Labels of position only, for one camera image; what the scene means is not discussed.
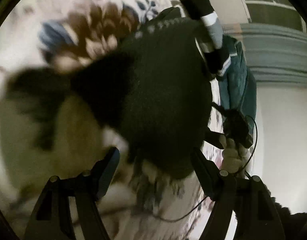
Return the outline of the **person's right hand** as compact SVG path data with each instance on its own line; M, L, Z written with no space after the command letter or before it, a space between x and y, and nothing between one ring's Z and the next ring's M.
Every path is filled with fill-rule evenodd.
M238 177L245 175L245 169L249 168L247 161L251 153L249 149L244 148L241 144L236 146L233 139L220 136L220 143L223 146L221 170L227 171L229 174L235 174Z

